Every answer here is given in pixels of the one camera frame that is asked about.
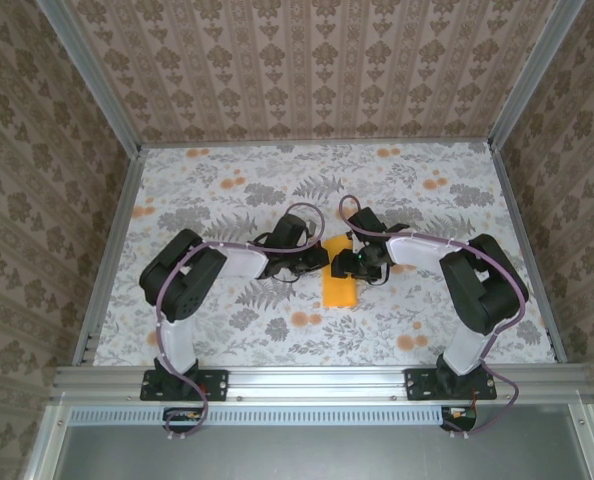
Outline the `orange paper sheet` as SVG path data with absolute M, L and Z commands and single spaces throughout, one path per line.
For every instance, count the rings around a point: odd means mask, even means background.
M 333 259 L 342 250 L 351 248 L 352 241 L 345 234 L 331 237 L 323 242 L 328 253 L 329 265 L 322 274 L 322 298 L 326 308 L 350 308 L 357 304 L 357 284 L 351 277 L 337 278 L 332 275 Z

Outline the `floral table cover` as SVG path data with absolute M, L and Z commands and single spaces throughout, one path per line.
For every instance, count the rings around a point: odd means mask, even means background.
M 181 230 L 244 243 L 292 208 L 333 237 L 358 206 L 443 238 L 489 234 L 529 279 L 484 142 L 150 149 L 94 364 L 153 362 L 156 317 L 138 279 Z M 459 324 L 442 278 L 411 265 L 394 267 L 382 286 L 360 284 L 350 308 L 323 306 L 317 272 L 224 279 L 190 320 L 197 356 L 210 366 L 432 364 Z

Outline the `small circuit board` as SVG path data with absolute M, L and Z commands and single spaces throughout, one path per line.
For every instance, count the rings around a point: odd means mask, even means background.
M 441 428 L 448 432 L 470 432 L 477 420 L 475 407 L 442 407 Z
M 167 408 L 163 411 L 163 427 L 168 433 L 187 436 L 204 416 L 202 407 L 193 408 Z

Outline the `grey metal panel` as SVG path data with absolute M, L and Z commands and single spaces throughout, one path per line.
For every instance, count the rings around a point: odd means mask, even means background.
M 56 480 L 590 480 L 566 408 L 516 407 L 468 439 L 438 427 L 68 430 Z

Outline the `aluminium frame cross rail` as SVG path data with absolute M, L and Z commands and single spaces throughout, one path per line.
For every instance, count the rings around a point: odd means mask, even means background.
M 404 366 L 232 367 L 228 405 L 408 404 Z M 593 389 L 579 364 L 501 364 L 493 372 L 519 388 L 518 405 L 588 404 Z M 144 367 L 60 367 L 49 402 L 133 406 L 140 403 Z

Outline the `aluminium side rail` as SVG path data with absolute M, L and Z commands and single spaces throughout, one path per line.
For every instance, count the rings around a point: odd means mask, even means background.
M 99 334 L 103 327 L 135 199 L 141 184 L 144 164 L 145 153 L 142 148 L 139 148 L 136 154 L 130 158 L 128 164 L 121 195 L 74 351 L 72 365 L 75 367 L 86 362 L 88 342 L 93 336 Z
M 504 194 L 506 205 L 510 218 L 513 223 L 513 228 L 517 237 L 518 244 L 520 246 L 524 264 L 527 269 L 528 276 L 533 287 L 534 298 L 536 300 L 541 318 L 544 322 L 546 332 L 548 334 L 549 342 L 552 347 L 555 360 L 558 363 L 567 363 L 568 356 L 565 352 L 565 348 L 559 334 L 555 317 L 551 309 L 550 302 L 538 269 L 537 262 L 535 260 L 533 250 L 530 245 L 530 241 L 525 229 L 524 222 L 522 220 L 521 212 L 518 207 L 510 179 L 508 177 L 505 165 L 498 148 L 490 147 L 492 161 L 498 176 L 501 190 Z

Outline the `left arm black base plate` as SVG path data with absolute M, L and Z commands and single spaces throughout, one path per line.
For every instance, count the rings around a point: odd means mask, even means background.
M 227 370 L 198 370 L 193 382 L 208 401 L 226 400 L 229 372 Z M 140 390 L 142 401 L 191 402 L 200 401 L 200 395 L 185 381 L 166 370 L 147 370 Z

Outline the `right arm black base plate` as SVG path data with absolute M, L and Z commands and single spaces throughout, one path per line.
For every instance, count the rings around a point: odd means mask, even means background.
M 457 376 L 433 368 L 411 368 L 404 371 L 407 398 L 430 400 L 495 400 L 497 391 L 493 377 L 481 367 L 467 375 Z

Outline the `aluminium upright post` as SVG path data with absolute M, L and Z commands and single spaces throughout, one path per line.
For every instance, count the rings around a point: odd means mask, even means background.
M 488 137 L 500 150 L 544 77 L 585 0 L 557 0 Z
M 128 115 L 107 80 L 92 44 L 85 38 L 65 0 L 36 0 L 77 68 L 117 140 L 130 158 L 139 153 L 141 141 Z

